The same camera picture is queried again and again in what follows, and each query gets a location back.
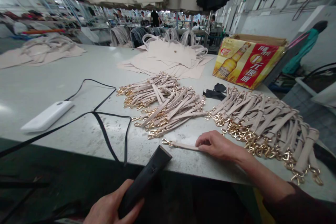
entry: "sleeve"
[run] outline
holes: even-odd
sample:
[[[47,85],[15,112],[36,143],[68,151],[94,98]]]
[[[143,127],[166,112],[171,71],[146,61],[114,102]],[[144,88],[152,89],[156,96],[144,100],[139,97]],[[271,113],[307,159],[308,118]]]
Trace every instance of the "sleeve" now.
[[[276,223],[336,223],[336,216],[326,206],[297,185],[289,184],[295,189],[294,194],[276,203],[263,201]]]

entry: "black tool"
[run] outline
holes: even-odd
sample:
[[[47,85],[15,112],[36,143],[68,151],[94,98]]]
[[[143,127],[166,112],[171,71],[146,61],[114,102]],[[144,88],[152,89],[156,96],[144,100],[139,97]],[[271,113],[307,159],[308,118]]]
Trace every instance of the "black tool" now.
[[[124,218],[147,193],[150,184],[158,173],[171,160],[172,156],[159,145],[148,164],[142,169],[133,184],[126,191],[119,209],[119,218]]]

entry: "beer bottle image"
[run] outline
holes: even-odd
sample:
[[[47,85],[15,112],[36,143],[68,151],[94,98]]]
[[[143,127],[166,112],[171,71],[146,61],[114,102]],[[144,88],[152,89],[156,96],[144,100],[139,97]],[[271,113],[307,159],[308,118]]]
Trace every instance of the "beer bottle image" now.
[[[251,43],[245,42],[245,44],[231,58],[228,58],[223,62],[217,73],[223,78],[226,78],[237,67],[237,62],[250,46]]]

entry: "teal fabric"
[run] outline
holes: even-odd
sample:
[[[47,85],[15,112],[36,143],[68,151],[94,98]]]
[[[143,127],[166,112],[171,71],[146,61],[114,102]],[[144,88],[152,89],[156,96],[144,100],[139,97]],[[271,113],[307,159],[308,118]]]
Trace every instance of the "teal fabric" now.
[[[317,38],[319,37],[319,32],[312,28],[309,31],[308,38],[305,45],[299,51],[299,53],[292,58],[287,65],[283,68],[282,72],[284,74],[294,74],[297,69],[300,67],[300,61],[309,51],[313,48],[316,43]]]

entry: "beer box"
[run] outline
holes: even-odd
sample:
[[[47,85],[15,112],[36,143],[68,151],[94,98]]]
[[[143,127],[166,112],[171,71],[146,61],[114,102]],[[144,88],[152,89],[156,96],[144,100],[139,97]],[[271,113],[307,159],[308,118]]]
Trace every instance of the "beer box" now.
[[[225,38],[212,75],[253,90],[280,60],[286,44],[285,38],[248,34]]]

